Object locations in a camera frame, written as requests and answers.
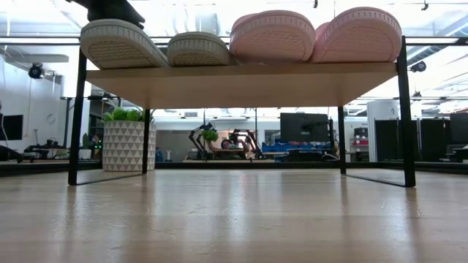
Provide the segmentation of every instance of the planter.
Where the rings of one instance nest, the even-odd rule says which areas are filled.
[[[104,126],[102,168],[113,172],[143,170],[143,138],[145,123],[141,121],[107,121]],[[154,169],[156,127],[150,124],[148,170]]]
[[[78,152],[78,158],[79,159],[85,159],[88,160],[91,158],[91,150],[89,149],[80,149]]]

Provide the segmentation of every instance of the black metal leg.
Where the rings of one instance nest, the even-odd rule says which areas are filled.
[[[398,84],[400,93],[401,141],[403,142],[404,182],[406,187],[416,186],[415,154],[413,148],[414,133],[411,125],[410,85],[408,83],[408,65],[406,39],[402,37],[400,56],[398,57]]]
[[[330,140],[330,152],[332,155],[336,154],[335,151],[335,134],[333,133],[333,119],[328,120],[328,139]]]
[[[67,98],[67,111],[65,112],[65,132],[64,132],[64,147],[68,144],[68,121],[70,116],[70,102],[72,98]]]
[[[86,62],[87,59],[84,56],[83,52],[80,50],[80,59],[78,62],[78,81],[76,89],[76,98],[75,98],[75,110],[73,111],[73,125],[72,125],[72,145],[70,148],[70,160],[69,160],[69,171],[68,171],[68,184],[71,186],[82,186],[90,183],[105,182],[109,180],[116,180],[122,178],[130,178],[137,175],[122,175],[117,178],[105,178],[99,180],[90,180],[87,182],[78,182],[78,153],[80,151],[80,132],[81,132],[81,118],[83,117],[83,103],[84,103],[84,92],[85,92],[85,83],[86,83]],[[145,125],[145,142],[143,143],[143,171],[146,173],[146,164],[148,162],[148,126]]]
[[[346,175],[346,149],[344,141],[344,109],[338,107],[338,135],[339,135],[339,170]]]
[[[80,58],[78,62],[78,81],[76,85],[75,110],[73,111],[72,144],[70,148],[70,160],[68,171],[68,184],[71,186],[77,185],[78,152],[80,151],[81,118],[83,117],[83,96],[85,93],[86,82],[86,62],[86,57],[80,50]]]
[[[149,144],[149,124],[151,120],[151,111],[145,110],[145,132],[143,141],[143,174],[145,175],[148,171],[148,144]]]

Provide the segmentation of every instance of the robotic arm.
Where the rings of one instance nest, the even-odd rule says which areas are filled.
[[[201,143],[200,139],[201,139],[201,134],[198,135],[198,138],[197,138],[197,141],[194,140],[193,136],[195,135],[195,133],[197,133],[198,131],[201,131],[201,130],[214,130],[216,131],[214,128],[213,128],[213,124],[211,123],[208,123],[208,124],[202,124],[200,127],[196,128],[196,129],[193,129],[191,132],[190,132],[190,135],[189,135],[189,140],[195,145],[195,147],[197,148],[198,150],[198,153],[200,153],[200,155],[202,156],[202,158],[205,158],[206,157],[206,154],[208,153],[206,151],[206,149],[203,147],[203,144]]]
[[[74,1],[88,10],[88,20],[120,19],[143,29],[143,18],[127,0],[66,0]]]
[[[246,138],[245,143],[250,144],[250,148],[252,149],[252,152],[255,153],[255,156],[257,158],[260,158],[263,155],[261,147],[258,145],[257,138],[255,137],[255,134],[253,132],[249,131],[249,130],[241,131],[239,129],[234,129],[233,133],[229,134],[229,139],[231,141],[233,141],[234,143],[237,143],[238,137],[240,137],[240,136],[244,136]]]

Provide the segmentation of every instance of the monitor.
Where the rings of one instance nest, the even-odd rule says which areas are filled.
[[[368,137],[369,136],[369,132],[368,132],[368,129],[367,128],[355,128],[354,129],[354,137],[356,138],[357,136],[359,137]]]
[[[281,141],[329,142],[326,114],[281,113]]]
[[[452,143],[468,143],[468,113],[450,114]]]
[[[3,116],[3,127],[1,127],[2,116]],[[4,132],[7,133],[8,140],[22,140],[23,139],[23,116],[0,114],[0,140],[6,139]]]

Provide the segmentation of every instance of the pink slipper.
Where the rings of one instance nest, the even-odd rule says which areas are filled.
[[[389,62],[400,49],[401,27],[390,13],[356,7],[319,26],[311,62]]]
[[[275,10],[244,15],[230,36],[230,52],[241,62],[300,63],[312,54],[315,29],[301,14]]]

